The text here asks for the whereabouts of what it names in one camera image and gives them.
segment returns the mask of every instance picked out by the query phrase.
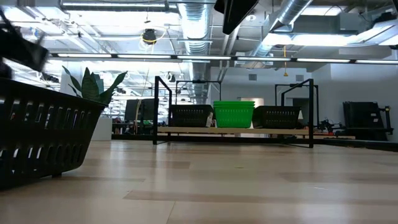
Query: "floor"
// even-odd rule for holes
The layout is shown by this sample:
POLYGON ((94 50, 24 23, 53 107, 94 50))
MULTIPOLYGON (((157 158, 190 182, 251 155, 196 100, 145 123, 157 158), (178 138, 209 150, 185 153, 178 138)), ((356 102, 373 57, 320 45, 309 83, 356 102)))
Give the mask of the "floor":
POLYGON ((92 142, 79 169, 0 192, 0 223, 398 223, 398 153, 92 142))

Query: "black metal frame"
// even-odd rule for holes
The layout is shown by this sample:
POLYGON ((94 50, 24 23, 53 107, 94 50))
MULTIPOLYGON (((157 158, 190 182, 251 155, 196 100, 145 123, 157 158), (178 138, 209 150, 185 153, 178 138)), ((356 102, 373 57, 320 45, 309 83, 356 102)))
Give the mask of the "black metal frame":
POLYGON ((183 81, 179 80, 175 82, 175 104, 177 105, 177 97, 178 97, 178 84, 179 83, 192 83, 192 84, 204 84, 204 83, 218 83, 220 86, 220 101, 221 101, 221 82, 220 81, 201 81, 201 80, 193 80, 193 81, 183 81))
MULTIPOLYGON (((275 106, 278 106, 278 86, 293 87, 295 85, 297 85, 297 84, 275 84, 275 106)), ((317 98, 316 98, 316 101, 317 101, 317 127, 319 127, 320 126, 320 122, 319 122, 319 86, 314 85, 314 87, 315 87, 315 91, 316 91, 316 95, 317 95, 317 98)))
MULTIPOLYGON (((170 88, 163 82, 163 80, 156 76, 155 77, 155 110, 154 110, 154 121, 157 121, 157 102, 159 102, 159 83, 163 84, 166 89, 170 92, 170 88)), ((168 141, 194 141, 194 142, 203 142, 203 141, 210 141, 210 142, 240 142, 240 143, 269 143, 269 144, 308 144, 309 148, 313 148, 314 139, 313 139, 313 79, 305 80, 302 83, 299 83, 289 90, 283 92, 282 96, 284 97, 285 93, 302 86, 305 83, 309 83, 310 87, 310 125, 309 125, 309 138, 308 139, 294 139, 294 138, 275 138, 275 139, 267 139, 267 138, 227 138, 227 137, 203 137, 203 136, 172 136, 171 133, 167 133, 167 136, 158 136, 157 133, 157 122, 154 122, 154 133, 153 133, 153 144, 158 144, 158 141, 162 141, 161 143, 168 142, 168 141)))
POLYGON ((170 113, 170 108, 172 106, 172 101, 173 101, 173 91, 167 86, 167 84, 159 77, 155 77, 155 106, 154 106, 154 133, 153 133, 153 139, 152 143, 157 144, 157 118, 158 118, 158 113, 159 113, 159 83, 161 83, 166 89, 169 91, 169 116, 168 116, 168 121, 170 122, 171 120, 171 113, 170 113))

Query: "black plastic basket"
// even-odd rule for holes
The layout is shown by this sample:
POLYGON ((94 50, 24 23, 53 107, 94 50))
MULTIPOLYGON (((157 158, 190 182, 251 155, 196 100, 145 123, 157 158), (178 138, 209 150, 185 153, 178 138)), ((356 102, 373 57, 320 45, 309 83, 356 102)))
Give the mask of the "black plastic basket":
POLYGON ((170 126, 204 128, 213 108, 210 105, 172 105, 170 111, 170 126))
POLYGON ((80 167, 104 107, 0 78, 0 189, 80 167))
POLYGON ((253 112, 253 127, 294 129, 300 110, 299 106, 259 106, 253 112))

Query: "plant leaf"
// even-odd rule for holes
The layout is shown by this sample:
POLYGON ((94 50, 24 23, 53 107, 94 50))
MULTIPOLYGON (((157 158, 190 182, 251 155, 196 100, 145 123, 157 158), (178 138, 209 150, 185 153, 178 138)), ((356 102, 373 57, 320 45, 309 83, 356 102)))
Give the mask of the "plant leaf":
POLYGON ((110 88, 108 88, 105 92, 101 93, 99 97, 101 98, 101 102, 109 105, 112 100, 112 95, 114 89, 124 80, 124 77, 126 76, 127 72, 123 72, 119 74, 116 79, 114 80, 113 84, 111 85, 110 88))
POLYGON ((78 81, 75 77, 73 77, 73 76, 70 74, 70 72, 69 72, 69 70, 68 70, 67 68, 65 68, 64 66, 62 66, 62 68, 63 68, 63 69, 65 70, 65 72, 69 75, 70 80, 72 81, 73 86, 75 86, 75 88, 76 88, 77 90, 81 91, 81 87, 80 87, 79 81, 78 81))
POLYGON ((100 94, 98 93, 98 86, 94 77, 90 75, 90 71, 86 68, 83 81, 81 83, 81 95, 87 100, 100 101, 100 94))
POLYGON ((68 84, 68 86, 72 88, 73 92, 76 94, 77 97, 81 98, 81 96, 77 93, 76 89, 73 86, 71 86, 70 84, 68 84))

